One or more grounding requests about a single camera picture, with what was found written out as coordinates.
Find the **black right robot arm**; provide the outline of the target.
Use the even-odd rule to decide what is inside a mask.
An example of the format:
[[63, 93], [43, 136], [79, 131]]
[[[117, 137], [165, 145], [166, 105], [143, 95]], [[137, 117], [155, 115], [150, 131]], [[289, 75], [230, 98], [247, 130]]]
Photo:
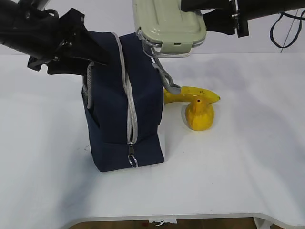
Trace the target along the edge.
[[208, 31], [245, 37], [249, 35], [248, 21], [296, 10], [305, 6], [304, 0], [182, 0], [184, 12], [211, 10], [202, 15]]

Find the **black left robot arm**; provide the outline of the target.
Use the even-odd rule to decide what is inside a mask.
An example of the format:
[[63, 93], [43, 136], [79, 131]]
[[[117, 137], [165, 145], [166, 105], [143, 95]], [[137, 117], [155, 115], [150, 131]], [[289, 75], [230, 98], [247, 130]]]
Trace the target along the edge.
[[85, 75], [91, 62], [107, 65], [109, 53], [91, 36], [84, 14], [71, 8], [63, 16], [45, 0], [2, 0], [0, 43], [29, 55], [27, 67], [49, 75]]

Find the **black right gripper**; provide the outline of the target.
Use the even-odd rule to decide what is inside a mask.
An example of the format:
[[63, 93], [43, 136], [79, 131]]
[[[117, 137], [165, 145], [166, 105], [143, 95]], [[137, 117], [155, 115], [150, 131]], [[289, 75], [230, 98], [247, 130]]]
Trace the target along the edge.
[[248, 20], [238, 8], [237, 0], [182, 0], [182, 11], [211, 10], [202, 15], [207, 31], [238, 37], [249, 36]]

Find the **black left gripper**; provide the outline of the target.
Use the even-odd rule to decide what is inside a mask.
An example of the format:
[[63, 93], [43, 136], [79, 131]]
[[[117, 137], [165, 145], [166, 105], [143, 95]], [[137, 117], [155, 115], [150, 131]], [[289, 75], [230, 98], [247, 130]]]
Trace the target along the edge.
[[83, 76], [88, 65], [93, 61], [107, 65], [109, 53], [102, 48], [84, 26], [84, 14], [71, 8], [63, 16], [55, 10], [44, 10], [48, 17], [42, 28], [46, 41], [39, 32], [37, 38], [42, 44], [38, 54], [31, 54], [28, 68], [40, 71], [42, 65], [47, 66], [47, 74], [73, 74]]

